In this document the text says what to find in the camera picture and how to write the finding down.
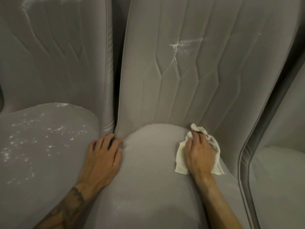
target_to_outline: white cloth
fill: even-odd
[[[215,140],[214,137],[212,137],[211,135],[209,135],[207,133],[207,131],[203,128],[203,127],[197,127],[195,124],[191,124],[191,129],[193,131],[197,131],[197,132],[201,132],[204,135],[206,135],[207,140],[209,141],[209,143],[211,144],[211,146],[213,147],[214,151],[215,151],[215,164],[214,167],[212,169],[211,173],[217,174],[217,175],[221,175],[224,174],[221,166],[220,166],[220,148],[219,145],[217,143],[217,141]],[[188,174],[189,170],[185,165],[185,161],[184,161],[184,147],[185,147],[185,143],[187,142],[188,138],[193,138],[192,132],[189,131],[185,137],[185,141],[180,142],[178,151],[177,151],[177,155],[176,155],[176,168],[175,168],[175,172],[176,173],[181,173],[181,174]]]

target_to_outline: person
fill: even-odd
[[[193,139],[185,145],[185,163],[193,175],[207,208],[212,229],[242,229],[230,206],[219,191],[211,174],[214,151],[204,134],[192,132]],[[73,225],[102,188],[110,184],[122,162],[121,139],[114,134],[89,144],[78,180],[66,197],[41,220],[34,229],[73,228]]]

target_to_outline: seat cushion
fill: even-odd
[[[191,177],[173,171],[187,131],[152,124],[129,135],[120,172],[95,201],[85,228],[208,228]],[[243,227],[249,228],[238,181],[221,165],[226,175],[215,176],[219,188]]]
[[[0,118],[0,228],[32,228],[77,180],[95,115],[70,104],[43,104]]]
[[[250,190],[261,228],[301,229],[305,225],[305,154],[280,147],[256,151]]]

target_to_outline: crumpled cloth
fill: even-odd
[[[208,142],[211,144],[211,146],[213,147],[213,149],[215,151],[215,164],[214,164],[214,167],[213,167],[211,173],[217,174],[217,175],[224,174],[224,172],[220,166],[220,162],[219,162],[220,147],[219,147],[217,141],[215,140],[215,138],[213,136],[209,135],[203,127],[197,127],[195,124],[191,124],[191,129],[193,131],[201,132],[204,135],[206,135]],[[187,133],[185,140],[180,142],[180,145],[179,145],[179,148],[177,151],[177,155],[176,155],[176,168],[174,170],[176,173],[181,173],[181,174],[189,173],[189,170],[186,167],[185,161],[184,161],[184,147],[185,147],[185,143],[188,141],[188,138],[193,138],[191,131],[189,131]]]

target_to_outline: seat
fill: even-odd
[[[111,0],[0,0],[0,228],[32,228],[114,131]]]
[[[291,76],[295,79],[286,92],[286,79],[278,91],[284,95],[279,106],[273,101],[275,114],[268,122],[262,118],[258,132],[250,142],[245,164],[249,180],[247,201],[253,204],[253,218],[260,228],[304,228],[305,225],[305,54],[295,66]]]
[[[122,169],[85,228],[206,228],[195,185],[173,172],[191,123],[219,142],[219,187],[243,227],[253,226],[240,156],[286,61],[301,1],[132,0],[115,131],[125,139]]]

